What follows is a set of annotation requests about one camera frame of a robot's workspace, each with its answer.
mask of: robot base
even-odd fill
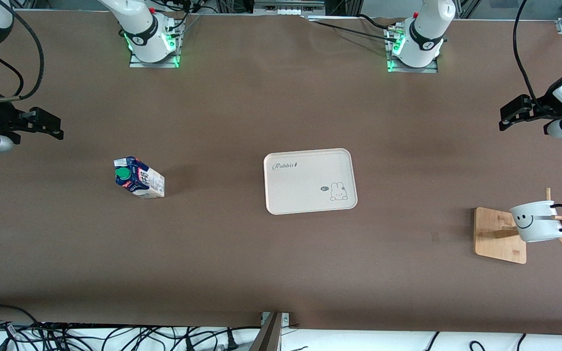
[[[166,17],[167,23],[165,26],[171,27],[175,25],[175,20],[173,18]],[[174,36],[174,38],[167,38],[167,44],[174,46],[175,50],[169,53],[165,58],[159,60],[158,62],[143,62],[134,55],[131,54],[129,58],[129,67],[132,68],[179,68],[179,61],[181,60],[181,47],[183,46],[183,32],[185,31],[185,22],[166,35]]]
[[[383,29],[384,37],[395,38],[400,41],[403,33],[402,28],[404,28],[404,23],[397,22],[396,24],[389,26],[388,29]],[[404,64],[400,58],[393,54],[397,45],[399,45],[399,42],[385,41],[385,55],[387,58],[388,72],[437,73],[437,60],[435,58],[426,67],[416,68]]]

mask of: black cable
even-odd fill
[[[360,32],[360,31],[355,31],[354,29],[348,29],[348,28],[344,28],[344,27],[338,27],[338,26],[334,26],[332,24],[328,24],[328,23],[323,23],[323,22],[317,22],[315,21],[314,23],[320,24],[322,26],[327,26],[327,27],[332,27],[335,29],[341,29],[342,31],[346,31],[346,32],[350,32],[350,33],[355,33],[355,34],[361,34],[362,36],[367,36],[367,37],[372,37],[372,38],[378,38],[378,39],[382,39],[382,40],[386,40],[386,41],[390,41],[390,42],[396,42],[396,39],[394,38],[386,38],[383,36],[375,36],[374,34],[369,34],[369,33],[364,33],[364,32]]]
[[[121,351],[125,351],[125,349],[127,348],[127,346],[129,346],[129,344],[131,344],[132,342],[134,342],[134,340],[138,339],[140,340],[140,338],[142,337],[142,334],[147,333],[147,331],[142,331],[142,328],[140,329],[140,333],[138,333],[138,335],[136,335],[134,338],[132,338],[131,340],[129,340],[129,342],[127,342],[127,344],[125,344],[125,346],[121,347]]]
[[[185,9],[183,9],[183,7],[170,6],[170,5],[166,4],[168,2],[167,0],[163,1],[163,2],[160,2],[158,0],[151,0],[151,2],[154,2],[154,3],[156,3],[160,6],[165,6],[167,9],[171,9],[172,11],[185,11]]]
[[[470,341],[470,351],[476,351],[474,349],[474,345],[480,346],[481,351],[484,351],[484,347],[482,346],[482,344],[480,342],[476,341],[476,340]]]
[[[528,0],[522,0],[522,4],[520,5],[520,9],[517,11],[517,16],[515,16],[515,25],[513,25],[513,54],[515,55],[515,62],[517,62],[517,66],[520,68],[520,72],[522,72],[522,76],[524,77],[524,82],[526,83],[526,87],[528,88],[528,93],[530,97],[533,99],[535,106],[537,106],[543,113],[549,116],[558,116],[557,113],[554,111],[548,111],[544,106],[540,105],[539,101],[537,100],[537,96],[535,96],[535,92],[533,91],[533,86],[530,84],[530,80],[528,79],[528,74],[524,69],[524,65],[522,65],[522,60],[520,59],[520,54],[517,50],[517,27],[520,24],[520,16],[522,15],[522,10],[524,9],[524,5]]]
[[[66,324],[62,326],[62,340],[66,342]],[[67,351],[71,351],[71,348],[68,344],[64,344],[64,346],[66,346]]]
[[[0,351],[7,351],[7,345],[10,344],[10,338],[6,338],[1,344],[0,344]]]
[[[10,71],[13,71],[14,74],[16,74],[16,76],[19,78],[19,87],[16,88],[16,91],[14,92],[13,96],[19,95],[20,91],[23,89],[23,83],[24,83],[23,76],[16,68],[14,68],[11,64],[4,61],[2,58],[0,58],[0,63],[6,66]]]
[[[175,29],[175,28],[179,28],[179,26],[181,26],[181,24],[183,24],[183,22],[185,22],[185,19],[188,18],[188,15],[189,15],[189,14],[190,14],[190,13],[185,13],[185,14],[183,15],[183,18],[181,18],[181,21],[180,21],[178,24],[175,24],[175,25],[172,26],[172,27],[168,27],[168,30],[169,30],[169,31],[172,31],[172,30]]]
[[[185,338],[189,338],[190,333],[193,332],[195,329],[198,329],[198,327],[194,327],[192,330],[190,330],[190,327],[188,327],[185,330],[185,334],[181,338],[179,338],[179,340],[172,346],[172,348],[170,348],[170,351],[174,351],[174,349],[176,349],[177,346],[179,346],[179,343],[181,342],[181,340],[184,340]]]
[[[520,340],[517,342],[517,351],[520,351],[520,345],[522,344],[522,341],[524,341],[524,338],[526,337],[526,333],[522,334],[522,337],[520,338]]]
[[[14,347],[16,347],[16,351],[20,351],[19,342],[14,338],[14,335],[12,335],[12,333],[10,333],[8,328],[6,328],[6,334],[7,334],[8,338],[14,342]]]
[[[160,328],[161,328],[161,327],[147,328],[147,329],[148,329],[147,334],[146,334],[145,336],[143,336],[143,337],[140,338],[139,342],[136,343],[136,345],[134,346],[134,348],[132,349],[132,351],[138,351],[138,348],[140,347],[140,344],[142,344],[142,341],[143,341],[145,338],[150,338],[151,340],[155,340],[155,341],[159,342],[159,343],[162,344],[162,346],[163,346],[163,351],[166,351],[166,345],[165,345],[163,342],[161,342],[160,340],[157,340],[156,338],[154,338],[154,337],[151,336],[151,334],[153,334],[156,330],[158,330],[158,329],[160,329]]]
[[[49,349],[52,350],[57,350],[57,351],[62,351],[62,350],[70,350],[69,346],[75,347],[76,349],[80,350],[80,351],[93,351],[92,347],[88,344],[85,344],[84,346],[87,347],[87,349],[83,349],[82,347],[73,344],[72,342],[69,342],[69,340],[66,340],[65,338],[62,337],[48,337],[48,338],[38,338],[38,339],[30,339],[29,337],[27,337],[27,335],[25,335],[24,333],[20,333],[21,335],[23,335],[27,340],[23,341],[23,340],[16,340],[17,342],[22,342],[22,343],[29,343],[32,344],[36,350],[38,350],[38,348],[36,348],[36,345],[34,345],[34,343],[37,342],[42,342],[43,344],[47,344],[49,345]],[[54,349],[53,347],[51,347],[51,342],[54,342],[56,344],[56,348]]]
[[[13,305],[4,305],[4,304],[0,304],[0,307],[3,308],[3,309],[13,309],[13,310],[17,310],[19,312],[22,312],[24,315],[29,317],[29,319],[31,319],[32,322],[34,322],[34,325],[40,326],[40,322],[38,322],[38,320],[36,318],[34,318],[33,315],[31,315],[28,311],[25,311],[24,309],[22,309],[20,307],[16,307],[16,306],[13,306]]]
[[[369,17],[366,16],[365,14],[358,14],[358,15],[356,15],[355,17],[365,18],[366,20],[368,20],[368,22],[370,22],[370,24],[371,24],[372,26],[375,26],[375,27],[377,27],[377,28],[380,28],[380,29],[387,29],[387,26],[384,26],[384,25],[382,25],[382,24],[379,24],[379,23],[374,22],[374,20],[373,20],[372,18],[369,18]]]
[[[227,328],[227,351],[234,351],[239,346],[234,339],[234,333],[232,333],[231,328]]]
[[[439,335],[439,331],[435,332],[435,335],[433,335],[433,338],[431,338],[430,344],[428,344],[428,347],[426,347],[426,349],[424,351],[430,351],[431,350],[431,348],[433,347],[433,342],[435,342],[435,339],[437,338],[437,335]]]
[[[218,13],[218,11],[211,6],[201,6],[201,5],[196,4],[196,5],[194,5],[194,9],[195,9],[195,11],[198,11],[198,9],[211,9],[211,10],[214,10],[215,13]]]
[[[128,328],[128,327],[119,327],[119,328],[114,329],[113,331],[110,331],[110,333],[107,334],[107,337],[105,337],[105,340],[103,340],[103,344],[101,344],[101,351],[105,351],[105,344],[107,344],[107,340],[112,337],[112,334],[114,334],[117,331],[120,331],[122,329],[125,329],[125,328]],[[129,329],[127,331],[127,333],[129,333],[130,331],[133,331],[133,329],[134,328]]]
[[[25,29],[27,29],[29,35],[31,35],[32,38],[34,38],[34,41],[36,42],[36,49],[38,49],[38,58],[40,60],[40,67],[38,68],[38,77],[36,78],[36,84],[34,84],[34,87],[29,91],[29,93],[23,96],[14,96],[15,99],[12,101],[25,100],[26,98],[29,98],[30,96],[34,95],[34,93],[36,93],[38,87],[40,87],[40,82],[42,81],[42,74],[44,73],[44,69],[45,69],[45,58],[44,58],[44,53],[42,52],[42,45],[40,44],[40,40],[38,40],[38,36],[36,36],[36,33],[34,33],[34,31],[32,30],[32,27],[30,27],[29,24],[27,24],[27,22],[23,20],[23,18],[21,18],[10,6],[7,6],[2,0],[0,0],[0,5],[4,7],[4,9],[6,9],[9,13],[11,13],[14,16],[14,18],[16,18],[18,22],[20,22],[25,27]]]
[[[150,338],[151,340],[157,341],[162,344],[162,351],[166,351],[166,344],[162,340],[156,339],[150,335],[148,335],[147,338]]]
[[[25,335],[24,333],[21,332],[19,334],[21,334],[23,337],[25,337],[27,339],[27,341],[30,340],[29,337],[27,335]],[[32,347],[34,347],[34,351],[38,351],[38,347],[33,342],[31,344],[32,344]]]
[[[170,340],[177,340],[178,338],[181,338],[181,337],[178,337],[177,334],[175,334],[174,328],[170,327],[170,329],[172,331],[172,336],[166,335],[164,333],[160,333],[160,331],[154,331],[153,334],[158,334],[159,336],[161,336],[163,338],[169,338]]]
[[[55,336],[54,332],[55,332],[55,333],[62,333],[62,337],[60,337],[61,340],[60,340],[60,338],[58,338],[58,337]],[[67,338],[69,338],[69,339],[71,339],[71,340],[75,340],[75,341],[79,342],[80,344],[84,345],[86,348],[88,348],[89,351],[93,351],[91,345],[88,345],[84,340],[81,340],[80,338],[78,338],[78,337],[76,337],[76,336],[74,336],[74,335],[71,335],[71,334],[69,334],[69,333],[64,333],[64,332],[61,332],[61,331],[54,330],[54,331],[51,333],[51,335],[55,338],[56,342],[63,343],[64,346],[66,346],[66,350],[67,350],[67,351],[70,351],[69,345],[71,345],[71,346],[73,346],[73,347],[76,347],[77,349],[80,349],[81,351],[85,351],[85,350],[81,349],[79,346],[73,344],[72,342],[69,342],[69,341],[67,340]]]
[[[241,329],[261,329],[261,327],[237,327],[237,328],[231,328],[231,331],[240,331]],[[217,337],[220,334],[226,333],[227,331],[218,331],[216,333],[213,333],[212,331],[204,331],[204,333],[212,333],[211,336],[203,338],[201,340],[199,340],[197,343],[195,343],[194,345],[192,345],[192,347],[196,347],[198,344],[201,344],[201,342],[204,342],[208,339],[211,339],[213,337]]]

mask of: white tray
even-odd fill
[[[346,149],[269,154],[263,159],[266,207],[272,214],[348,210],[357,204]]]

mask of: smiley face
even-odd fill
[[[526,229],[531,225],[533,225],[534,221],[535,221],[535,216],[522,214],[515,218],[515,225],[517,225],[517,227],[520,229]]]

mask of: metal mounting plate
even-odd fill
[[[268,316],[270,316],[271,312],[263,312],[261,313],[261,325],[263,325]],[[290,313],[283,312],[281,313],[281,328],[287,328],[290,326]]]
[[[397,22],[392,28],[400,28],[404,27],[403,22]],[[398,39],[400,37],[399,31],[390,31],[388,29],[383,29],[383,35],[386,38],[395,38]],[[385,57],[387,58],[387,70],[388,72],[406,72],[406,73],[437,73],[437,59],[433,58],[430,64],[426,67],[411,67],[404,64],[400,58],[395,56],[392,51],[397,43],[390,42],[384,40],[385,42]]]

